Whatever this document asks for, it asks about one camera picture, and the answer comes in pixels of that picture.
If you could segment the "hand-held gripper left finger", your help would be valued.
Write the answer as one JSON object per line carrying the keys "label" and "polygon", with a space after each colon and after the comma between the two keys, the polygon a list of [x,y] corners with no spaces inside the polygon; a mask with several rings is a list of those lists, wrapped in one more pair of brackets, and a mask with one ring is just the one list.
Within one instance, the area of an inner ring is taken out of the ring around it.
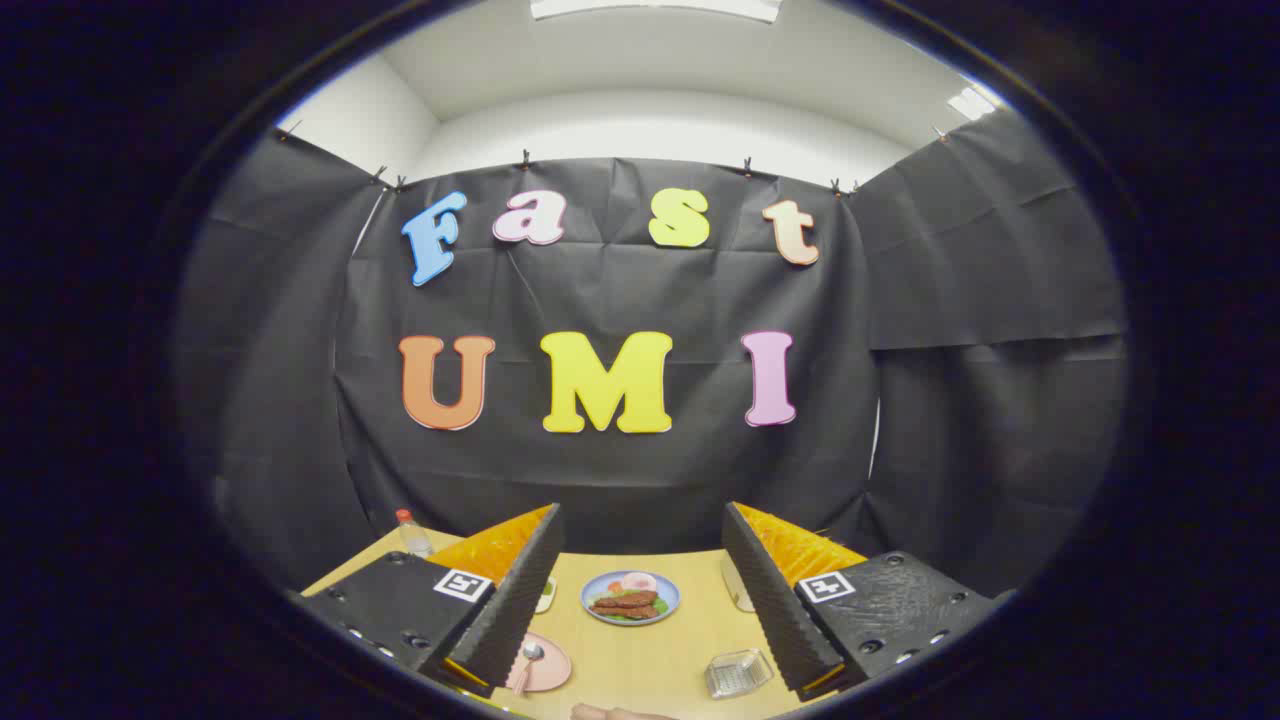
{"label": "hand-held gripper left finger", "polygon": [[428,559],[389,550],[292,601],[407,673],[489,698],[507,682],[563,547],[561,506],[549,503]]}

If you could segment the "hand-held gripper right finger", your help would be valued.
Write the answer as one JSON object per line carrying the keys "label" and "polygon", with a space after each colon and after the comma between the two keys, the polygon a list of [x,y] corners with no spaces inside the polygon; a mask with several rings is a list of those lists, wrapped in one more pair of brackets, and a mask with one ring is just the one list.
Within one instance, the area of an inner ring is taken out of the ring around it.
{"label": "hand-held gripper right finger", "polygon": [[902,551],[865,557],[728,502],[722,544],[785,685],[801,701],[919,664],[1005,605]]}

